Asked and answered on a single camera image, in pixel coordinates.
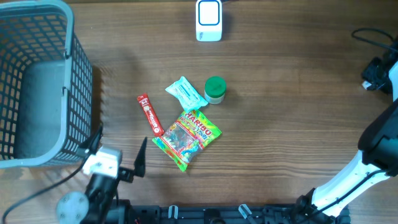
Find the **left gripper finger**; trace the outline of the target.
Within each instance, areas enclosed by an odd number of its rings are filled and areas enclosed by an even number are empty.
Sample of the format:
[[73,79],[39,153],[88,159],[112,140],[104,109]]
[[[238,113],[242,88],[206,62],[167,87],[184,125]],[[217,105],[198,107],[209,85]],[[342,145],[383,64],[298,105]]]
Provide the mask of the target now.
[[136,160],[134,161],[134,175],[137,177],[144,177],[146,173],[146,147],[147,137],[144,138]]
[[102,137],[102,132],[103,126],[100,125],[94,134],[78,146],[77,155],[80,157],[88,157],[92,154],[96,154]]

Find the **red snack stick packet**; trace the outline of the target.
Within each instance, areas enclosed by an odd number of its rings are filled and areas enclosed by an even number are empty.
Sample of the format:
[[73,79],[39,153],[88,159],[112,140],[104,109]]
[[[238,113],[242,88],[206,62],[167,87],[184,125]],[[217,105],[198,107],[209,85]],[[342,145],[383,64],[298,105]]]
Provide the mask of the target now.
[[149,100],[147,93],[139,95],[137,97],[137,101],[139,102],[143,112],[152,128],[155,137],[160,137],[164,134],[164,129],[154,111],[154,108]]

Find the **Haribo gummy worms bag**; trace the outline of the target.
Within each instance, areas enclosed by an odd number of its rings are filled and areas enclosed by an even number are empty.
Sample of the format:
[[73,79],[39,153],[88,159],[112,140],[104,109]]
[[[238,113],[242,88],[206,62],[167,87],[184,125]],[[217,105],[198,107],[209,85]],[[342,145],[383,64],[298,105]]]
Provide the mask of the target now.
[[183,111],[169,129],[152,142],[185,172],[192,159],[221,134],[201,111]]

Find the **light teal tissue pack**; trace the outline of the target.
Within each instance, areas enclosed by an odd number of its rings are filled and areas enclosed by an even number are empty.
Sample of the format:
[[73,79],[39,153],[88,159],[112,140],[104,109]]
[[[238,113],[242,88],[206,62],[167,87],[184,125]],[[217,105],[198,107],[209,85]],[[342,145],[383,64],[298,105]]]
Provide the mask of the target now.
[[196,91],[184,76],[168,86],[165,90],[178,99],[185,112],[198,110],[208,105],[204,97]]

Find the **green lid plastic jar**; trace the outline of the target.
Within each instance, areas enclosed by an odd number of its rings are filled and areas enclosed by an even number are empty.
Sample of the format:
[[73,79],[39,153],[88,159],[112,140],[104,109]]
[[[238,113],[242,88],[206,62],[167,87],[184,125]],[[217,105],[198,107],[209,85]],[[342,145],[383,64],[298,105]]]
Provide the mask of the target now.
[[205,83],[205,100],[211,104],[219,104],[226,94],[226,82],[222,77],[213,76]]

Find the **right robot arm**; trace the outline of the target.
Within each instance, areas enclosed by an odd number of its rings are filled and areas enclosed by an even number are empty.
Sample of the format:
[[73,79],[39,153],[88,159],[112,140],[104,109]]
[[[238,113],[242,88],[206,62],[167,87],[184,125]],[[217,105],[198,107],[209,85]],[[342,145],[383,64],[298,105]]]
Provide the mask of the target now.
[[363,87],[392,95],[392,104],[362,133],[358,151],[329,182],[301,196],[292,223],[347,223],[348,204],[373,185],[397,176],[397,39],[362,73]]

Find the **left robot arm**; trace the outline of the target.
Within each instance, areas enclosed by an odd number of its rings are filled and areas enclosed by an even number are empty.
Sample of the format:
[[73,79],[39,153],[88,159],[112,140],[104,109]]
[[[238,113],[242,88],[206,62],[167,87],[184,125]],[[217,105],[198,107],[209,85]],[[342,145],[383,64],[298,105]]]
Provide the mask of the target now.
[[135,177],[146,173],[146,146],[144,138],[134,168],[121,166],[123,154],[118,149],[100,146],[103,128],[92,134],[78,146],[78,153],[85,157],[81,170],[90,176],[84,192],[65,194],[56,206],[60,223],[131,223],[131,203],[120,200],[120,182],[132,183]]

